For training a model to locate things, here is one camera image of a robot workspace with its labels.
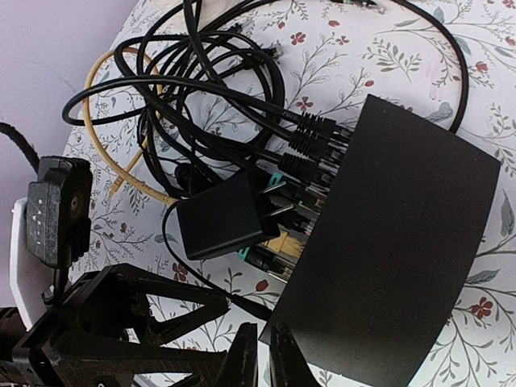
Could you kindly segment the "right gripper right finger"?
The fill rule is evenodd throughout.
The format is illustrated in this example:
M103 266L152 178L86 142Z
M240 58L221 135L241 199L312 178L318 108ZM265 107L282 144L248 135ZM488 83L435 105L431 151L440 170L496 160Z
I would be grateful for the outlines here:
M320 386L310 371L291 330L282 322L271 327L269 373L271 386Z

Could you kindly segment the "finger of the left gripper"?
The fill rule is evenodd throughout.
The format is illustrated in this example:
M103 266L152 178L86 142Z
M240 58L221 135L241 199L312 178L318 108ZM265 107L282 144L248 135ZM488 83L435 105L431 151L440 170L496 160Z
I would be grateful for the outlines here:
M125 342L164 346L225 315L228 300L130 264L85 274L78 282L76 328Z
M199 327L193 318L131 320L94 330L88 323L58 322L52 329L52 368L65 386L129 386L138 374L189 373L212 385L226 352L193 351L167 344Z

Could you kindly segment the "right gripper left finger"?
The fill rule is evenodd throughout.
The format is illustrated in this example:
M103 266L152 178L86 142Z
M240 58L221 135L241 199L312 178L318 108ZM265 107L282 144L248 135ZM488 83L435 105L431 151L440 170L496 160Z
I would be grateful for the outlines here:
M257 325L240 325L219 373L223 387L258 386Z

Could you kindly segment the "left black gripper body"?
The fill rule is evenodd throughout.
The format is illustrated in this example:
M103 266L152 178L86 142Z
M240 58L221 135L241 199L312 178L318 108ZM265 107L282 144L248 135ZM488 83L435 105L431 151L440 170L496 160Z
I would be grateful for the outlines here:
M106 277L82 277L31 329L1 313L3 386L131 386L115 349L128 340L128 300Z

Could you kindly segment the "black network switch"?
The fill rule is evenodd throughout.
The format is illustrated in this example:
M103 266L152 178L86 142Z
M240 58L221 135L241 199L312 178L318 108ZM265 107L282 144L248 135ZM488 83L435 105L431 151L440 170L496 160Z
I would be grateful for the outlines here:
M367 96L261 342L285 323L310 363L370 386L408 385L472 267L500 167L457 135Z

